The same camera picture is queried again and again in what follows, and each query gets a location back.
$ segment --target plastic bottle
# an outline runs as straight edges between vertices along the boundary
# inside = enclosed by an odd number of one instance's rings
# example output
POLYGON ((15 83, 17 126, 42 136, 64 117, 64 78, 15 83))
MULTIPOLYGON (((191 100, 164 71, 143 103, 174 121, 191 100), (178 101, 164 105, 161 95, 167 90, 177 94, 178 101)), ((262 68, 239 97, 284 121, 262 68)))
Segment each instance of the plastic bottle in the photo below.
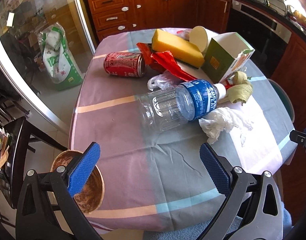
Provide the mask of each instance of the plastic bottle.
POLYGON ((211 85, 201 79, 181 83, 166 90, 140 95, 143 123, 158 132, 201 118, 216 108, 224 98, 222 84, 211 85))

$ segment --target tablecloth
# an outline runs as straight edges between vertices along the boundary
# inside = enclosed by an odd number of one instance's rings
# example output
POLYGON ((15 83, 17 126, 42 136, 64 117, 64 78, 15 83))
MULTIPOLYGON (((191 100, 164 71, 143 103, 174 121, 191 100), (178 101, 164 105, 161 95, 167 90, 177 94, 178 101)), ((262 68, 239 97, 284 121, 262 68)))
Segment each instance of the tablecloth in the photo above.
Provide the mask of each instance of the tablecloth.
MULTIPOLYGON (((98 210, 87 215, 99 233, 118 228, 178 230, 212 218, 224 200, 199 158, 207 136, 197 120, 156 136, 141 125, 134 95, 149 92, 147 82, 158 73, 149 68, 142 78, 124 78, 103 69, 106 54, 137 52, 136 43, 150 43, 153 33, 143 30, 104 39, 77 99, 69 147, 84 151, 93 141, 101 146, 97 165, 105 195, 98 210)), ((275 173, 296 148, 289 140, 294 127, 269 81, 251 60, 246 67, 253 85, 249 101, 221 106, 245 112, 254 128, 243 147, 238 128, 222 132, 212 147, 246 172, 275 173)))

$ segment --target green box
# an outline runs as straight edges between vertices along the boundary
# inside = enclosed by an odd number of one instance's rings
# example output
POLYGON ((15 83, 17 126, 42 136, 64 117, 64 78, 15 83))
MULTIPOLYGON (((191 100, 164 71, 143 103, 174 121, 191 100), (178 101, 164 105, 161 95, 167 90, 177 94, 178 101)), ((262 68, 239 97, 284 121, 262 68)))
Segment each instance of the green box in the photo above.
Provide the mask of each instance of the green box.
POLYGON ((213 37, 205 53, 201 69, 214 83, 221 83, 240 70, 251 57, 254 48, 237 33, 213 37))

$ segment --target soda can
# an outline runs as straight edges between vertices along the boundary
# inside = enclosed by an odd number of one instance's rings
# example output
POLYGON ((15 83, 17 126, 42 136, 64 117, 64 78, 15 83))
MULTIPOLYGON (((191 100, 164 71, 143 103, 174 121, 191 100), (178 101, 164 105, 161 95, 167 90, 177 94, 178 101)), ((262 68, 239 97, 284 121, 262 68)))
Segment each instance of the soda can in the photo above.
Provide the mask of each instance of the soda can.
POLYGON ((103 67, 110 75, 120 77, 141 77, 147 65, 140 53, 114 52, 106 55, 103 67))

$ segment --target silver screw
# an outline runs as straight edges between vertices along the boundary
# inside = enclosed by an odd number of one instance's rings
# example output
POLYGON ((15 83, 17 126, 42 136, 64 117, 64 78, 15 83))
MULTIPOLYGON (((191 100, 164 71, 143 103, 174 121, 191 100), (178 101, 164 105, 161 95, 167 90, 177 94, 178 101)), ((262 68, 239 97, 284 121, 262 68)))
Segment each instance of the silver screw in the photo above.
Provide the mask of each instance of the silver screw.
POLYGON ((32 176, 34 174, 34 170, 29 170, 28 172, 27 172, 27 175, 28 176, 32 176))
POLYGON ((271 172, 269 172, 269 171, 265 171, 265 172, 264 172, 264 175, 265 175, 266 177, 268 177, 268 178, 272 176, 271 172))
POLYGON ((241 167, 239 167, 239 166, 237 166, 237 167, 234 167, 234 171, 236 172, 236 173, 242 173, 242 168, 241 167))
POLYGON ((65 171, 65 166, 58 166, 56 171, 59 172, 59 173, 65 171))

